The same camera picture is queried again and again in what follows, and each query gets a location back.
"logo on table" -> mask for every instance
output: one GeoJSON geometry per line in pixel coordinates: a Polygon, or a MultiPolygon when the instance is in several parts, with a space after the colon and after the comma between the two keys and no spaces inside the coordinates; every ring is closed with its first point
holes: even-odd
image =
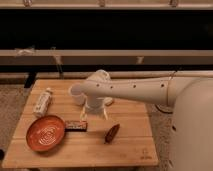
{"type": "Polygon", "coordinates": [[[142,149],[141,160],[151,160],[152,156],[149,155],[147,148],[142,149]]]}

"gray carpet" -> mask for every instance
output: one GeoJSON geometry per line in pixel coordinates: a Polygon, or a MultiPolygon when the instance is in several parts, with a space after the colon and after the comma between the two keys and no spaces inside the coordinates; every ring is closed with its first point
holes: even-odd
{"type": "MultiPolygon", "coordinates": [[[[0,85],[0,148],[7,151],[16,124],[20,118],[26,103],[30,89],[24,89],[24,85],[0,85]]],[[[159,167],[141,167],[139,171],[166,171],[168,161],[169,133],[171,115],[165,115],[157,111],[153,105],[147,104],[152,125],[153,135],[160,160],[159,167]]],[[[92,169],[63,169],[63,170],[90,170],[90,171],[130,171],[135,168],[92,168],[92,169]]],[[[2,169],[0,171],[13,171],[18,169],[2,169]]]]}

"small bottle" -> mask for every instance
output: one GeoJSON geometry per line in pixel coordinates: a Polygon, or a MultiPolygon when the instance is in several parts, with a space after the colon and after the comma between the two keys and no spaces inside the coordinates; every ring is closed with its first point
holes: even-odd
{"type": "Polygon", "coordinates": [[[36,105],[33,109],[33,113],[36,117],[40,118],[45,116],[47,112],[48,105],[50,104],[52,98],[51,88],[47,88],[39,97],[36,105]]]}

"chocolate bar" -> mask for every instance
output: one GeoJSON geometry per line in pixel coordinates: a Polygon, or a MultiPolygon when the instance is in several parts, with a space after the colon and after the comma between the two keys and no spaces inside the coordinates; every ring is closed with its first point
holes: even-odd
{"type": "Polygon", "coordinates": [[[65,121],[66,132],[86,132],[87,122],[86,121],[65,121]]]}

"wooden table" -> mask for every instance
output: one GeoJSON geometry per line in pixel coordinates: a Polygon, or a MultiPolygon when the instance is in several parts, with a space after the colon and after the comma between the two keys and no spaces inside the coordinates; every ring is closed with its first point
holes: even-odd
{"type": "Polygon", "coordinates": [[[53,90],[48,114],[63,120],[79,120],[82,107],[74,104],[68,88],[80,80],[37,80],[27,100],[11,144],[3,161],[3,168],[108,167],[153,166],[158,164],[155,144],[146,107],[141,102],[115,99],[107,107],[109,119],[88,115],[88,131],[68,132],[51,151],[36,153],[26,143],[26,132],[36,119],[33,107],[40,93],[47,87],[53,90]],[[106,132],[120,124],[111,144],[104,144],[106,132]]]}

